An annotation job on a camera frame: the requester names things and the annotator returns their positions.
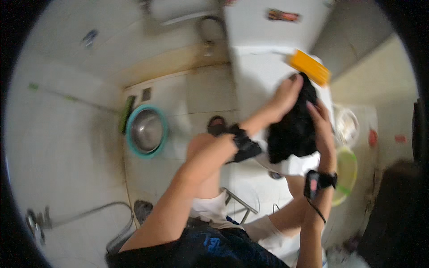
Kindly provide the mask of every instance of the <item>white wall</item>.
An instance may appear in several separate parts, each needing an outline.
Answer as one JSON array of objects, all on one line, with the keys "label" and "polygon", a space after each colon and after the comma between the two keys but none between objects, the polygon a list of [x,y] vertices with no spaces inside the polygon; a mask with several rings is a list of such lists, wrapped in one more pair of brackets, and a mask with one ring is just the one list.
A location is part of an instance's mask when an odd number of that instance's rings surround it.
[{"label": "white wall", "polygon": [[[74,67],[21,55],[9,88],[5,139],[22,216],[28,208],[38,213],[49,206],[55,221],[112,201],[128,202],[115,111],[119,93]],[[129,218],[125,207],[108,208],[47,230],[40,249],[55,267],[105,267],[106,244]]]},{"label": "white wall", "polygon": [[[122,91],[112,77],[136,81],[121,71],[201,42],[195,20],[160,28],[146,19],[135,0],[54,0],[34,25],[6,109],[10,182],[22,215],[49,206],[60,220],[129,201],[118,134]],[[80,41],[92,29],[100,33],[88,50]],[[106,244],[129,217],[125,207],[105,209],[47,230],[40,249],[55,267],[105,267]]]},{"label": "white wall", "polygon": [[[408,56],[392,35],[357,65],[333,81],[334,102],[374,105],[378,115],[380,166],[413,158],[411,126],[417,87]],[[405,135],[407,143],[396,143]]]},{"label": "white wall", "polygon": [[[54,0],[34,26],[26,48],[107,79],[166,51],[202,43],[196,21],[162,27],[143,14],[137,0]],[[88,50],[81,40],[92,29],[99,35]],[[217,39],[223,38],[217,25],[209,29]],[[114,81],[129,86],[128,80],[135,79],[115,76]]]}]

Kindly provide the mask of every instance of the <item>red object on wall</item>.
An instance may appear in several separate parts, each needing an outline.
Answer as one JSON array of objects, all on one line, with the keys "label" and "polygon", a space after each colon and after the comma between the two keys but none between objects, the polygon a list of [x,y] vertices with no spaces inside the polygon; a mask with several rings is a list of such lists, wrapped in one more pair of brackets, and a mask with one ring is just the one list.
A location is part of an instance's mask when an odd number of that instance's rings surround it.
[{"label": "red object on wall", "polygon": [[375,147],[378,142],[378,134],[375,130],[371,129],[368,134],[368,143],[370,147]]},{"label": "red object on wall", "polygon": [[395,141],[397,143],[407,143],[407,137],[405,135],[395,135]]}]

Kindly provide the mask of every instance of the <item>sandal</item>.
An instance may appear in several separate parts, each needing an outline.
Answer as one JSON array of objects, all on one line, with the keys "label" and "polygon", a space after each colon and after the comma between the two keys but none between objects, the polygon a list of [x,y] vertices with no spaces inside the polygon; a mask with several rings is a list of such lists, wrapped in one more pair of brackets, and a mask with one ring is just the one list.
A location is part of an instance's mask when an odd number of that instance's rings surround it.
[{"label": "sandal", "polygon": [[225,118],[223,118],[220,115],[215,115],[212,118],[210,118],[210,120],[208,121],[207,124],[207,133],[212,134],[213,136],[217,137],[222,133],[226,133],[227,132],[227,122],[225,120]]}]

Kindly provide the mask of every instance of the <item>yellow sponge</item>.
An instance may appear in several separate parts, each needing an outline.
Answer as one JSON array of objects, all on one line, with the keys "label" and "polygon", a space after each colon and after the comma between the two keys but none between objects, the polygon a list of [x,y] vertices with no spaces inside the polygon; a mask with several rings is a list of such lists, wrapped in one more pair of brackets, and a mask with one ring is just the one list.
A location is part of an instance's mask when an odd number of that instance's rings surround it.
[{"label": "yellow sponge", "polygon": [[301,50],[291,58],[289,65],[300,72],[304,72],[308,78],[316,82],[319,86],[324,86],[331,79],[331,72],[315,59],[308,56]]}]

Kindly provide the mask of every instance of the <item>black cloth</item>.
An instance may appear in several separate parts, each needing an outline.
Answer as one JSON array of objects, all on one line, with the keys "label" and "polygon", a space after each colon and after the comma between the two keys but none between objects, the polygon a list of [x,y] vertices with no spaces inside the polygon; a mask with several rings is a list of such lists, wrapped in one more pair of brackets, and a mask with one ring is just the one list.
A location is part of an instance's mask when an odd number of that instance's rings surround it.
[{"label": "black cloth", "polygon": [[287,159],[291,154],[303,157],[317,150],[314,125],[306,106],[306,101],[316,104],[316,90],[305,73],[299,74],[304,78],[304,83],[298,101],[280,122],[269,127],[268,156],[273,164]]},{"label": "black cloth", "polygon": [[288,266],[239,228],[208,225],[185,228],[174,242],[107,256],[110,268],[285,267]]}]

